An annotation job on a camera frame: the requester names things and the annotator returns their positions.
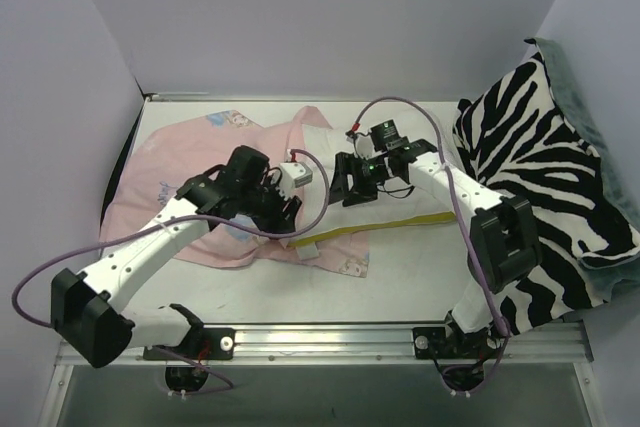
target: bolt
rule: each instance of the bolt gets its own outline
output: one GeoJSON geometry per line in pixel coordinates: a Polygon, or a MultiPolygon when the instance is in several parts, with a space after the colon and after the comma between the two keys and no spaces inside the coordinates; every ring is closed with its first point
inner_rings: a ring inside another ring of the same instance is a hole
{"type": "Polygon", "coordinates": [[[425,350],[429,346],[429,340],[424,335],[419,335],[413,342],[416,349],[425,350]]]}
{"type": "Polygon", "coordinates": [[[220,348],[223,352],[229,352],[233,349],[233,339],[231,339],[231,337],[223,337],[220,339],[220,348]]]}

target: black and white striped cloth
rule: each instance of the black and white striped cloth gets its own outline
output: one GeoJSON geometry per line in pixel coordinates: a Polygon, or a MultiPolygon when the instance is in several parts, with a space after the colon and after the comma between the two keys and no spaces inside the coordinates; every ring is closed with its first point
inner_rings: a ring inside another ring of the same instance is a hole
{"type": "Polygon", "coordinates": [[[467,173],[525,197],[537,219],[542,263],[500,303],[514,333],[601,304],[583,269],[635,259],[640,235],[604,198],[600,156],[555,104],[541,54],[462,100],[453,133],[467,173]]]}

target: yellow trim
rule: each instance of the yellow trim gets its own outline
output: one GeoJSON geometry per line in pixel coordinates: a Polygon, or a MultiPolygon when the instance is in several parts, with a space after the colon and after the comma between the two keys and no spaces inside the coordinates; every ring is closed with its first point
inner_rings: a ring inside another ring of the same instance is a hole
{"type": "Polygon", "coordinates": [[[377,229],[390,229],[391,227],[404,227],[407,225],[428,225],[428,224],[441,224],[444,222],[451,222],[455,220],[456,216],[451,212],[443,212],[441,214],[429,214],[418,215],[405,220],[396,220],[394,222],[384,222],[381,224],[365,224],[354,225],[353,227],[340,227],[339,229],[330,230],[329,232],[323,232],[322,234],[312,235],[311,237],[305,237],[304,239],[298,239],[290,242],[291,247],[303,247],[305,245],[312,244],[314,242],[320,242],[321,240],[331,239],[343,234],[353,234],[354,232],[362,232],[364,230],[377,230],[377,229]]]}

